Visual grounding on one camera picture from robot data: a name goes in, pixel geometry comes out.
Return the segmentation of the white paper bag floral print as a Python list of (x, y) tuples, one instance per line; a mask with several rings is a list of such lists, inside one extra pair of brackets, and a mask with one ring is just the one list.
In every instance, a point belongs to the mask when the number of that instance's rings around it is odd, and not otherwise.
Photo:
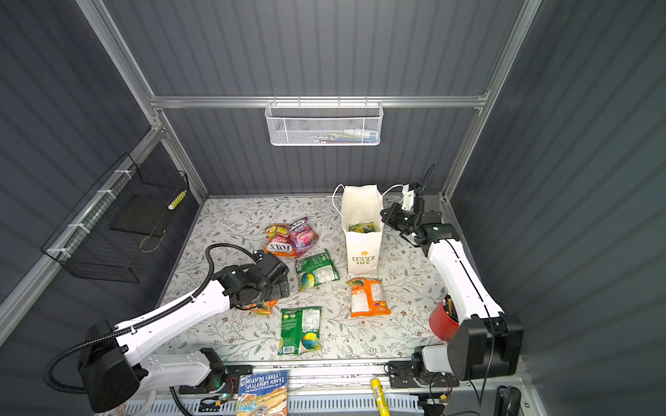
[[(339, 184), (333, 191), (331, 202), (342, 221), (349, 276), (376, 275), (383, 241), (383, 197), (397, 188), (402, 189), (402, 184), (392, 185), (384, 192), (380, 192), (377, 185)], [(351, 225), (362, 222), (374, 222), (376, 231), (349, 232)]]

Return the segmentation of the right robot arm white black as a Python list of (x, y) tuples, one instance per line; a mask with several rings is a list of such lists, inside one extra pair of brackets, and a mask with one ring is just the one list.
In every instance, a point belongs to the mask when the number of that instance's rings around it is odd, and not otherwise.
[(452, 374), (461, 381), (515, 374), (524, 334), (487, 292), (469, 263), (461, 238), (436, 211), (416, 213), (395, 203), (381, 211), (385, 225), (421, 248), (442, 276), (453, 301), (458, 329), (442, 345), (416, 353), (421, 372)]

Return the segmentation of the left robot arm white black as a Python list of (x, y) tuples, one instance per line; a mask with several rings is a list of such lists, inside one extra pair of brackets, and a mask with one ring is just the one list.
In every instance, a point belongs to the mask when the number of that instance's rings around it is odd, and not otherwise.
[(192, 291), (157, 310), (118, 324), (119, 336), (103, 321), (88, 331), (77, 368), (91, 408), (110, 411), (136, 393), (185, 387), (198, 393), (223, 386), (225, 364), (211, 348), (185, 355), (156, 349), (192, 326), (237, 307), (248, 308), (290, 294), (288, 266), (271, 253), (251, 265), (227, 266), (201, 292)]

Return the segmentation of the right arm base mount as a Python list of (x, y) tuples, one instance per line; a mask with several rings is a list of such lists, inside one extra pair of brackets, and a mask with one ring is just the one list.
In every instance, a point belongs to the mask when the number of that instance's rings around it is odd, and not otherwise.
[(457, 388), (460, 382), (452, 374), (432, 373), (415, 367), (412, 362), (389, 361), (383, 371), (390, 386), (395, 389), (409, 388)]

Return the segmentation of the orange Fox's fruit candy bag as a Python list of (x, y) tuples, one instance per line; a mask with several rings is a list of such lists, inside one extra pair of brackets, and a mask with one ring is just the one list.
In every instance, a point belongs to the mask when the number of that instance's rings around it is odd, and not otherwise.
[(289, 225), (270, 225), (265, 229), (268, 241), (264, 252), (272, 253), (277, 257), (296, 258), (297, 252), (291, 241)]

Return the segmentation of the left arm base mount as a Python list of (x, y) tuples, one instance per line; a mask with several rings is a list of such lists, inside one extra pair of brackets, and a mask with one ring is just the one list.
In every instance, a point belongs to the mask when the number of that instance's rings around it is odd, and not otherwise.
[(213, 369), (208, 376), (194, 387), (179, 386), (180, 395), (217, 396), (222, 402), (232, 400), (239, 389), (241, 376), (253, 373), (250, 365), (226, 365), (224, 369)]

